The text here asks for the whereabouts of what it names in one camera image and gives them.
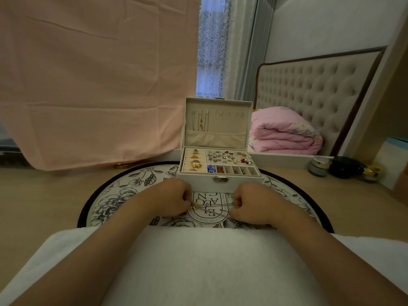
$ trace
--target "hand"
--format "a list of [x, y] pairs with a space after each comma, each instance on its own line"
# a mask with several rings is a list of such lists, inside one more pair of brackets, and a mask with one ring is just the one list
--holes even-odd
[[172, 217], [191, 208], [192, 195], [189, 184], [171, 178], [143, 190], [129, 200], [137, 200], [152, 217]]
[[231, 217], [250, 224], [278, 227], [288, 213], [300, 209], [276, 191], [257, 182], [241, 184], [232, 197], [234, 208], [230, 211]]

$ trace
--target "jewelry box latch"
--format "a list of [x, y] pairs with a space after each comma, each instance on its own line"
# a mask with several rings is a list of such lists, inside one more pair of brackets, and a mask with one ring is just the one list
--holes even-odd
[[215, 182], [227, 182], [228, 181], [227, 176], [214, 176], [213, 179]]

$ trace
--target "forearm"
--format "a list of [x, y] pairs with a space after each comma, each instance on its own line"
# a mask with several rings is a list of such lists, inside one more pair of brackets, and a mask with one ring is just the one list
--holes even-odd
[[405, 293], [300, 208], [286, 215], [275, 224], [315, 275], [331, 305], [407, 305]]
[[154, 217], [134, 199], [12, 305], [99, 305], [130, 247]]

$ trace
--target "tufted headboard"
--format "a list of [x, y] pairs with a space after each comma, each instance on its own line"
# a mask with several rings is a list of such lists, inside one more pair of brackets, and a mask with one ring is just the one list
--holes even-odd
[[266, 63], [258, 67], [254, 108], [288, 107], [322, 135], [335, 156], [354, 121], [385, 47]]

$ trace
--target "pink curtain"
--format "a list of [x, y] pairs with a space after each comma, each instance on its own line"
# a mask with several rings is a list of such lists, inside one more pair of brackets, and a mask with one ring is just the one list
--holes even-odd
[[0, 0], [0, 120], [37, 169], [180, 146], [199, 0]]

